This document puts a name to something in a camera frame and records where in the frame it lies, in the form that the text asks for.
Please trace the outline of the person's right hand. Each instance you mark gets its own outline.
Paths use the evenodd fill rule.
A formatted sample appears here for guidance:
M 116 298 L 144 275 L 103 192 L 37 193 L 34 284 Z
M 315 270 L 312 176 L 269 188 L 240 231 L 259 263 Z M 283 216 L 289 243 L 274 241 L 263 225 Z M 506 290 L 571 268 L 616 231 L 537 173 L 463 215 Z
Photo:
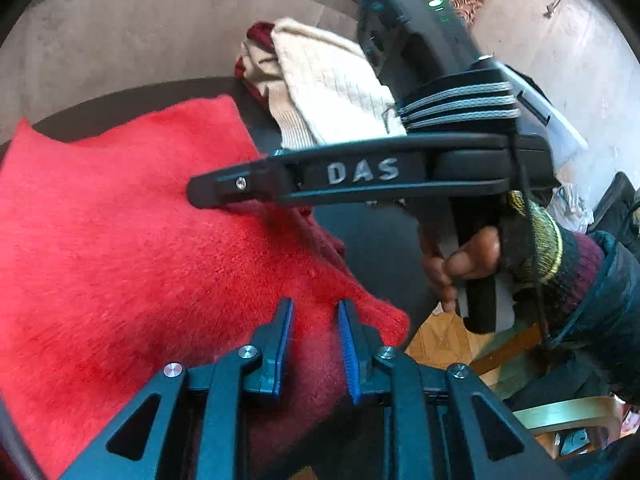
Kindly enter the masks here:
M 427 283 L 434 290 L 442 310 L 457 309 L 458 281 L 486 278 L 495 272 L 500 257 L 500 240 L 496 228 L 478 231 L 468 242 L 445 258 L 437 238 L 424 226 L 418 227 L 422 266 Z

